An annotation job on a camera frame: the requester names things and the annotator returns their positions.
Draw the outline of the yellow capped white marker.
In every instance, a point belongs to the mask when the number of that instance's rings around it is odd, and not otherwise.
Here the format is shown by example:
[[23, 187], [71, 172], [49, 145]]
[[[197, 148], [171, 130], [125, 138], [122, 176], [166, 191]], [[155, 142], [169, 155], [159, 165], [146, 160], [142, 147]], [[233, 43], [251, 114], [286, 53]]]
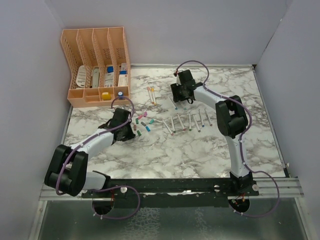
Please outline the yellow capped white marker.
[[152, 92], [153, 104], [156, 106], [157, 99], [156, 99], [156, 95], [155, 95], [155, 89], [153, 87], [151, 88], [151, 92]]

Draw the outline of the dark green capped white marker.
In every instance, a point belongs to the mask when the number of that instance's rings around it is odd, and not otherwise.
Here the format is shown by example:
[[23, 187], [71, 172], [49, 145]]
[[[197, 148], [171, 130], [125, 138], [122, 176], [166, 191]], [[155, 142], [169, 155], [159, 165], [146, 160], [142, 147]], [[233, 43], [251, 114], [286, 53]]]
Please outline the dark green capped white marker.
[[176, 133], [174, 118], [173, 118], [172, 115], [170, 115], [170, 121], [171, 121], [172, 132], [173, 132], [173, 133]]

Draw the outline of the brown capped white marker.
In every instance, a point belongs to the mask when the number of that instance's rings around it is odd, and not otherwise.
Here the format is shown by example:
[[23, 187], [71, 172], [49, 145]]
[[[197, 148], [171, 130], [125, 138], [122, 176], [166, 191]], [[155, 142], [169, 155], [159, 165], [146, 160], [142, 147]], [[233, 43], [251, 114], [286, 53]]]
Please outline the brown capped white marker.
[[211, 118], [210, 118], [208, 112], [206, 111], [206, 109], [205, 109], [204, 112], [205, 112], [205, 116], [206, 116], [206, 119], [207, 119], [207, 121], [208, 121], [209, 126], [212, 127], [213, 124], [212, 124], [212, 122], [211, 122]]

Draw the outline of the pink capped white marker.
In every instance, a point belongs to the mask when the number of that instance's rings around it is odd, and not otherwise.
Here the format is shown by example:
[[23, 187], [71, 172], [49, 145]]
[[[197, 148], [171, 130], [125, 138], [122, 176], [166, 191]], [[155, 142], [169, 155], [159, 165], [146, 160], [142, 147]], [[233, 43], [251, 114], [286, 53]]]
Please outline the pink capped white marker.
[[170, 134], [171, 136], [173, 136], [174, 133], [172, 132], [172, 130], [170, 129], [170, 127], [168, 126], [168, 124], [166, 123], [166, 121], [163, 119], [162, 122], [163, 122], [163, 124], [165, 125], [165, 127], [167, 128], [167, 130], [169, 131], [169, 134]]

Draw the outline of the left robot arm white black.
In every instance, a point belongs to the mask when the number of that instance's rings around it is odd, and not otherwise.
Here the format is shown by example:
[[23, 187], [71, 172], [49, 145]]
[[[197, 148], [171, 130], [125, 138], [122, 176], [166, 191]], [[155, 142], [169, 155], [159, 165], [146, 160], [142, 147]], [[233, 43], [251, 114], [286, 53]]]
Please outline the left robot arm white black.
[[136, 136], [131, 127], [131, 118], [130, 111], [117, 108], [113, 117], [100, 125], [89, 137], [71, 146], [57, 146], [44, 184], [56, 189], [58, 195], [68, 194], [75, 197], [81, 191], [93, 190], [97, 196], [106, 197], [111, 190], [108, 183], [110, 177], [95, 170], [88, 172], [88, 162], [116, 142], [125, 142]]

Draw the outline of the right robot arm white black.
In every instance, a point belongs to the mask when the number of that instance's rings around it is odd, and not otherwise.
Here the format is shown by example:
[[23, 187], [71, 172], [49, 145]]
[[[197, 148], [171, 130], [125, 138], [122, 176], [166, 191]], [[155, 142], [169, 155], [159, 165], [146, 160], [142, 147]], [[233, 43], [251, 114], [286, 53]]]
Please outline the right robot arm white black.
[[176, 71], [176, 83], [170, 85], [173, 101], [187, 101], [192, 104], [198, 101], [213, 108], [216, 112], [216, 122], [220, 133], [225, 136], [228, 144], [231, 170], [230, 191], [240, 196], [254, 184], [253, 174], [247, 166], [246, 148], [243, 134], [247, 130], [248, 118], [241, 98], [215, 93], [202, 82], [196, 83], [190, 70]]

